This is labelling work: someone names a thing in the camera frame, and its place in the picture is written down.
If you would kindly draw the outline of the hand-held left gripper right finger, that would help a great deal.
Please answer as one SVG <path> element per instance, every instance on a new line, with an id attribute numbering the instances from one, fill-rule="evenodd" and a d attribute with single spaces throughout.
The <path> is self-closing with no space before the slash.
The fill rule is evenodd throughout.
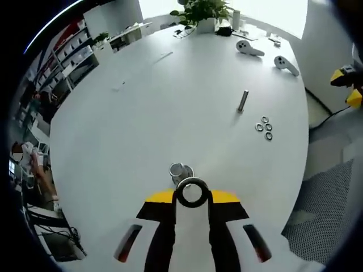
<path id="1" fill-rule="evenodd" d="M 220 190 L 212 190 L 209 198 L 209 244 L 215 271 L 248 271 L 254 261 L 272 258 L 237 196 Z"/>

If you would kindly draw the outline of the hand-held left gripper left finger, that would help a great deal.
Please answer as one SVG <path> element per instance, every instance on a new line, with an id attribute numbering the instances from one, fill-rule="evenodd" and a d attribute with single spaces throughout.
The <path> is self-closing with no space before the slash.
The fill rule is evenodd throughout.
<path id="1" fill-rule="evenodd" d="M 126 225 L 113 254 L 121 271 L 169 271 L 175 224 L 174 192 L 166 190 L 149 196 Z"/>

